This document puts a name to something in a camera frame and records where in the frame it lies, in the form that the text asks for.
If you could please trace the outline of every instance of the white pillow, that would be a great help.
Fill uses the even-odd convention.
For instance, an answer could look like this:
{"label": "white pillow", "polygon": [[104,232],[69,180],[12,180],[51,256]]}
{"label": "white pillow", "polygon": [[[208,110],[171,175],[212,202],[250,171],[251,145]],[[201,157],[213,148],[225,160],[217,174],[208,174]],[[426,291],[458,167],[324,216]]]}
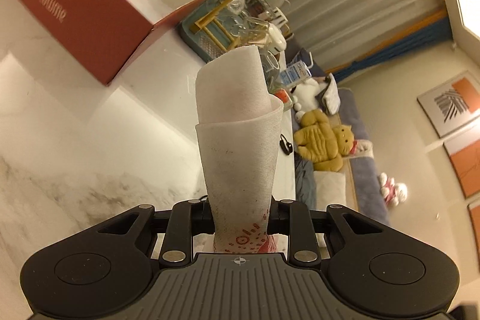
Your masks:
{"label": "white pillow", "polygon": [[[345,174],[331,171],[314,171],[317,185],[317,210],[325,211],[328,205],[347,203]],[[320,247],[326,247],[323,234],[317,234]]]}

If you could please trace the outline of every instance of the gray ribbed plate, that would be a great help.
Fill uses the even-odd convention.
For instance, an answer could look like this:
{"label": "gray ribbed plate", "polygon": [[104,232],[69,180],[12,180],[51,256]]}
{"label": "gray ribbed plate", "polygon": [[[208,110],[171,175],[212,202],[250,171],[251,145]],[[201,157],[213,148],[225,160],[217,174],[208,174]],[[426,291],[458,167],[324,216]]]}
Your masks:
{"label": "gray ribbed plate", "polygon": [[[35,315],[32,320],[47,320]],[[192,265],[163,271],[150,291],[103,320],[367,320],[338,301],[316,271],[280,254],[199,254]],[[447,320],[446,315],[432,319]]]}

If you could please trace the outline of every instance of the marble table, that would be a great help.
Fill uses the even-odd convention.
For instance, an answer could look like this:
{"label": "marble table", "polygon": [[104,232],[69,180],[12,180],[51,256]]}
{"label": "marble table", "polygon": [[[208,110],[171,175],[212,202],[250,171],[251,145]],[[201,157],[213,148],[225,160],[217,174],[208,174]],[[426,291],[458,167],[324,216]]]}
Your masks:
{"label": "marble table", "polygon": [[[0,16],[0,319],[26,320],[19,272],[35,251],[138,204],[206,194],[204,63],[169,32],[106,88],[18,0],[0,0]],[[289,112],[282,132],[292,139]],[[295,197],[293,155],[280,151],[274,182],[275,198]]]}

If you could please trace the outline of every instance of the cat plush face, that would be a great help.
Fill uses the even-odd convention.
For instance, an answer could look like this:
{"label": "cat plush face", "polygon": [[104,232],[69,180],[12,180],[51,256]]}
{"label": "cat plush face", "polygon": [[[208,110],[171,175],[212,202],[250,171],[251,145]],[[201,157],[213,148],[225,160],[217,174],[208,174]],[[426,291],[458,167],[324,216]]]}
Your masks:
{"label": "cat plush face", "polygon": [[349,125],[339,125],[333,127],[332,131],[337,137],[338,152],[340,152],[342,156],[347,156],[353,148],[353,141],[355,139],[352,127]]}

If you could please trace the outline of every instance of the rolled paper towel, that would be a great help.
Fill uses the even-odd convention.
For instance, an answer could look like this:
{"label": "rolled paper towel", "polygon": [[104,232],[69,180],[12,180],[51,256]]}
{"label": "rolled paper towel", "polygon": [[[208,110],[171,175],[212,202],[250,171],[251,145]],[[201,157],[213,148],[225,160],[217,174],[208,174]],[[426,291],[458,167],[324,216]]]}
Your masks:
{"label": "rolled paper towel", "polygon": [[196,100],[213,252],[264,252],[283,103],[267,91],[258,48],[236,48],[206,64]]}

